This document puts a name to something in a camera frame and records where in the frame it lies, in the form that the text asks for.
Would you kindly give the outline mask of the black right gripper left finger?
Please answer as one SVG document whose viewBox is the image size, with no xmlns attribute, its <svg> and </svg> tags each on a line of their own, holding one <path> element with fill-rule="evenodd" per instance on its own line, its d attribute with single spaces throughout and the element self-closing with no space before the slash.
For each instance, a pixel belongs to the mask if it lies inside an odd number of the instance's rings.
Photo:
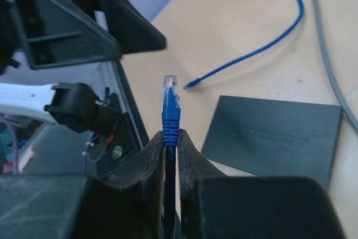
<svg viewBox="0 0 358 239">
<path fill-rule="evenodd" d="M 80 174 L 1 177 L 2 238 L 160 238 L 164 144 L 97 179 Z"/>
</svg>

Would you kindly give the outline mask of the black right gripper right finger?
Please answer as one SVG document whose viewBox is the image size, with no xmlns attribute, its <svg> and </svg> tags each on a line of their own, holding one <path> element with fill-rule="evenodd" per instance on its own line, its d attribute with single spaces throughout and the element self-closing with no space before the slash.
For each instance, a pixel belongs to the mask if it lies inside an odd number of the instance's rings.
<svg viewBox="0 0 358 239">
<path fill-rule="evenodd" d="M 178 139 L 181 229 L 187 238 L 344 238 L 323 186 L 307 177 L 227 176 Z"/>
</svg>

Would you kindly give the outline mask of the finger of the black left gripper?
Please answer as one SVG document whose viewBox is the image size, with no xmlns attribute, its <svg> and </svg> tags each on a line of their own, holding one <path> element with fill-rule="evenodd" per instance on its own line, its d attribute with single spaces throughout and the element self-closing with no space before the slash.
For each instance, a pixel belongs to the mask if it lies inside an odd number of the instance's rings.
<svg viewBox="0 0 358 239">
<path fill-rule="evenodd" d="M 70 0 L 13 0 L 11 16 L 33 70 L 121 57 L 116 39 Z"/>
<path fill-rule="evenodd" d="M 122 55 L 166 48 L 165 36 L 129 0 L 97 0 L 105 14 L 108 31 L 120 45 Z"/>
</svg>

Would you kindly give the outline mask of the black switch box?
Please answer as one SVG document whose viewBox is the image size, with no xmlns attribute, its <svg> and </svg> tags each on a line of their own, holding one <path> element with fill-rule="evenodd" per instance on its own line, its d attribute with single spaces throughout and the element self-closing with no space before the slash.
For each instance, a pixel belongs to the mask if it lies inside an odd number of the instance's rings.
<svg viewBox="0 0 358 239">
<path fill-rule="evenodd" d="M 220 96 L 201 153 L 258 176 L 329 187 L 342 120 L 337 105 Z"/>
</svg>

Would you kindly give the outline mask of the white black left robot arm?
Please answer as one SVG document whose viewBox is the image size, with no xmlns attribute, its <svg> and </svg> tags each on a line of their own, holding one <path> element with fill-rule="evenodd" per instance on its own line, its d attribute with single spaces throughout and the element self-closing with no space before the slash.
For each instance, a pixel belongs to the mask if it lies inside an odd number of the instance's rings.
<svg viewBox="0 0 358 239">
<path fill-rule="evenodd" d="M 165 36 L 129 0 L 1 0 L 1 71 L 20 64 L 23 50 L 33 70 L 119 60 L 163 50 Z M 84 83 L 1 84 L 1 113 L 112 133 L 120 113 L 104 107 Z"/>
</svg>

